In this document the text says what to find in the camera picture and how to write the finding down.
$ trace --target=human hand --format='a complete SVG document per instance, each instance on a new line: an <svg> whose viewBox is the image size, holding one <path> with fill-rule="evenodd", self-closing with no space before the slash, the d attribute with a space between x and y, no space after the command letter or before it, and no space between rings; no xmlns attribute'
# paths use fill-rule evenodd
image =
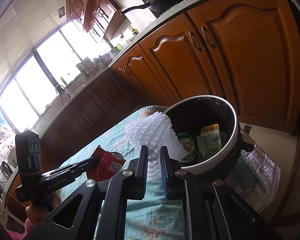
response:
<svg viewBox="0 0 300 240"><path fill-rule="evenodd" d="M60 203L60 196L56 192L53 193L51 206L56 208ZM49 215L49 211L45 207L30 205L26 207L26 215L29 218L31 228L34 228L42 219Z"/></svg>

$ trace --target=red wrapper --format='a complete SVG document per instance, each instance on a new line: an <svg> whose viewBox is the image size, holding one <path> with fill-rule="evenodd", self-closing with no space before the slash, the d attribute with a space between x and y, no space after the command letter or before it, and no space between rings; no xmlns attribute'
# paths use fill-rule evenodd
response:
<svg viewBox="0 0 300 240"><path fill-rule="evenodd" d="M111 179L111 177L118 173L126 160L120 153L107 152L99 145L91 157L97 156L100 159L98 168L87 171L88 179L94 179L96 182Z"/></svg>

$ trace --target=speckled countertop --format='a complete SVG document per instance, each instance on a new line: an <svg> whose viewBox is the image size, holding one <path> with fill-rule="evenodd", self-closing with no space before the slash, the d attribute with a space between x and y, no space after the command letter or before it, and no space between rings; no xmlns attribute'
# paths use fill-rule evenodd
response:
<svg viewBox="0 0 300 240"><path fill-rule="evenodd" d="M159 26L165 24L170 19L174 18L176 15L187 11L189 8L194 7L197 4L204 2L205 0L184 0L183 2L175 5L174 7L170 8L168 11L164 12L158 19L156 19L153 23L151 23L148 27L146 27L133 41L131 41L118 55L114 58L114 60L109 64L108 68L102 70L98 73L94 78L92 78L86 86L77 93L71 100L60 110L60 112L56 115L56 117L51 121L51 123L47 126L47 128L42 133L41 137L44 136L46 131L51 127L53 122L61 115L64 109L67 108L71 104L71 102L92 82L94 82L100 75L102 75L105 71L107 71L114 63L118 61L118 59L125 54L130 48L132 48L135 44L141 41L145 36L147 36L150 32L157 29Z"/></svg>

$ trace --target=silver bolt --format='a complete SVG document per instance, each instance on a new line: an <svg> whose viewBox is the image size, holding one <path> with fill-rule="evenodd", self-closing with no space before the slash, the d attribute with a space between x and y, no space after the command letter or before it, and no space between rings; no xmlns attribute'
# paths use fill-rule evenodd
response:
<svg viewBox="0 0 300 240"><path fill-rule="evenodd" d="M216 185L216 186L223 186L223 180L222 179L216 179L214 182L214 185Z"/></svg>
<svg viewBox="0 0 300 240"><path fill-rule="evenodd" d="M95 184L95 181L93 179L88 179L85 183L85 185L87 187L92 187L92 186L94 186L94 184Z"/></svg>
<svg viewBox="0 0 300 240"><path fill-rule="evenodd" d="M124 170L123 172L122 172L122 175L123 176L131 176L133 174L133 172L132 171L130 171L130 170Z"/></svg>
<svg viewBox="0 0 300 240"><path fill-rule="evenodd" d="M185 170L177 170L176 174L179 175L179 176L185 176L187 174L187 171L185 171Z"/></svg>

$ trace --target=fuzzy pink fabric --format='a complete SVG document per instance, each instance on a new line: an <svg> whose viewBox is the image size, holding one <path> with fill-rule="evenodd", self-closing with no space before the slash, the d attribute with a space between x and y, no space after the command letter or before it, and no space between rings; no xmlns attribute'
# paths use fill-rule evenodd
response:
<svg viewBox="0 0 300 240"><path fill-rule="evenodd" d="M7 230L7 233L12 238L12 240L23 240L23 238L28 234L30 230L31 230L30 222L29 219L27 218L25 221L25 232L23 234L15 233L9 230Z"/></svg>

